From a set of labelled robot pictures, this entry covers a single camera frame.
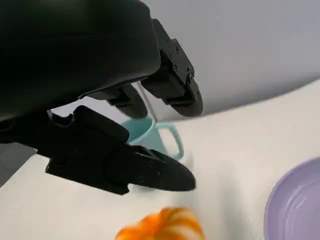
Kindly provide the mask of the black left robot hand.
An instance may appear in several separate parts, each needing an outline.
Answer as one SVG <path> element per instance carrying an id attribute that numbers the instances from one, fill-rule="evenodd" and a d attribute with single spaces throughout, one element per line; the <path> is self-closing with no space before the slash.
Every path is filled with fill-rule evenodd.
<path id="1" fill-rule="evenodd" d="M 118 195 L 134 184 L 186 192 L 196 179 L 165 153 L 129 144 L 120 124 L 86 106 L 89 96 L 134 119 L 147 108 L 133 83 L 180 115 L 203 100 L 176 39 L 139 0 L 3 0 L 0 3 L 0 141 L 49 159 L 46 173 Z"/>

